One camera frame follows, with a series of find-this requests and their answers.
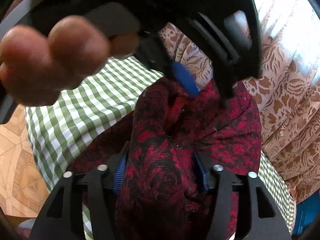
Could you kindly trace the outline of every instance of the wooden floor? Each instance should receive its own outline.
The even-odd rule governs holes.
[[[6,215],[36,217],[48,197],[29,146],[24,108],[0,126],[0,206]]]

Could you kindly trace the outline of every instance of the green gingham fabric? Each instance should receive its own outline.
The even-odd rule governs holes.
[[[92,140],[134,110],[143,90],[162,77],[134,57],[110,59],[103,69],[74,90],[64,90],[53,106],[26,107],[28,139],[37,168],[51,191],[63,172]],[[264,154],[259,177],[293,227],[294,201],[284,181]],[[86,239],[92,239],[89,210],[83,207]]]
[[[295,201],[286,183],[262,151],[258,176],[274,198],[289,232],[292,233],[295,222]]]

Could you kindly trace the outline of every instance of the red patterned cloth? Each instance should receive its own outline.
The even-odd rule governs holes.
[[[220,108],[212,80],[194,99],[161,78],[139,97],[134,112],[99,135],[68,170],[89,171],[130,141],[124,186],[116,202],[123,239],[204,239],[212,197],[200,194],[193,152],[211,155],[229,171],[258,172],[261,124],[257,105],[242,82]],[[236,230],[233,193],[228,238]]]

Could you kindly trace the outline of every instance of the finger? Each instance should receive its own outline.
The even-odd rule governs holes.
[[[126,33],[117,35],[111,41],[111,55],[118,59],[127,58],[132,55],[139,46],[137,33]]]
[[[31,27],[12,28],[2,39],[1,50],[6,65],[0,79],[10,86],[62,90],[72,80],[72,73],[53,60],[46,37]]]
[[[2,63],[0,67],[0,78],[2,85],[10,92],[14,100],[23,104],[24,106],[51,106],[53,105],[59,95],[59,91],[52,91],[48,89],[33,89],[26,84],[26,80],[21,76],[7,74],[8,67],[6,63]]]
[[[110,54],[108,39],[81,16],[58,22],[49,33],[48,42],[54,59],[82,78],[97,73]]]

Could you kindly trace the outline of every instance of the silver screw head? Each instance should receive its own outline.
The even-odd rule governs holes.
[[[108,169],[108,166],[105,164],[101,164],[97,167],[98,171],[105,171]]]
[[[256,177],[258,177],[258,174],[255,173],[254,171],[250,171],[250,172],[248,173],[248,176],[249,176],[250,178],[252,178],[252,179],[255,179]]]
[[[213,165],[213,169],[215,171],[223,171],[223,167],[219,164]]]
[[[65,178],[70,178],[73,175],[72,171],[66,171],[65,173],[63,173],[63,177]]]

